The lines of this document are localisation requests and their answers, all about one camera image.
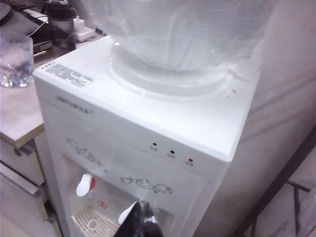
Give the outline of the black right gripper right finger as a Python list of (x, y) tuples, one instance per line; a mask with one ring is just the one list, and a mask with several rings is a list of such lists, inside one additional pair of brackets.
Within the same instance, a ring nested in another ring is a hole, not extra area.
[(142, 233), (144, 237), (163, 237), (158, 221), (149, 203), (143, 206), (143, 225)]

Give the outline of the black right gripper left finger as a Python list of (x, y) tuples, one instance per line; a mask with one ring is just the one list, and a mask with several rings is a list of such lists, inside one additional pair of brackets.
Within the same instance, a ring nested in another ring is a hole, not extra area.
[(143, 202), (136, 202), (132, 210), (116, 232), (117, 237), (144, 237)]

